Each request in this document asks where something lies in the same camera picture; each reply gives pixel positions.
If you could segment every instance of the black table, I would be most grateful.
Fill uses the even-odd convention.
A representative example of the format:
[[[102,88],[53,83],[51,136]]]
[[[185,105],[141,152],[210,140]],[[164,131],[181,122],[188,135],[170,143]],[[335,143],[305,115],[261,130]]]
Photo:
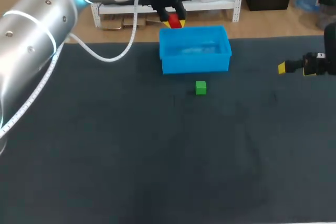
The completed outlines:
[[[177,76],[158,44],[66,45],[0,157],[0,223],[336,221],[336,77],[277,74],[323,38],[231,44],[229,72]]]

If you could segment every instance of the green block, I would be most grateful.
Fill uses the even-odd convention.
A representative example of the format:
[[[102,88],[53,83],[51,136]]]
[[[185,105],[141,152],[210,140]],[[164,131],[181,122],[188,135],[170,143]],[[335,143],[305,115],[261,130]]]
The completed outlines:
[[[197,95],[206,94],[206,82],[205,81],[196,81],[196,94]]]

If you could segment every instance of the blue plastic bin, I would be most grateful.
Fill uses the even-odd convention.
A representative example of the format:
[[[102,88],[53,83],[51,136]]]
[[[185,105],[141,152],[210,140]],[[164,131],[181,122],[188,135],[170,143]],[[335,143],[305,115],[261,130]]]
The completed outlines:
[[[227,71],[231,55],[224,26],[160,30],[164,74]]]

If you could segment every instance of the floor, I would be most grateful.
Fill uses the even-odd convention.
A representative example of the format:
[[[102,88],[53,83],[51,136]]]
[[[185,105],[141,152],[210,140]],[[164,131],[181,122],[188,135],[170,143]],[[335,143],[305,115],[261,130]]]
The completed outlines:
[[[1,0],[0,13],[10,9],[18,0]],[[230,21],[231,11],[191,12],[186,26],[224,25],[229,38],[261,38],[280,36],[322,35],[316,26],[317,17],[307,14],[293,6],[293,0],[287,10],[250,12],[243,3],[238,23]],[[139,29],[135,41],[158,41],[161,24],[147,25]],[[102,31],[95,28],[91,9],[81,14],[74,31],[85,42],[127,42],[131,29]]]

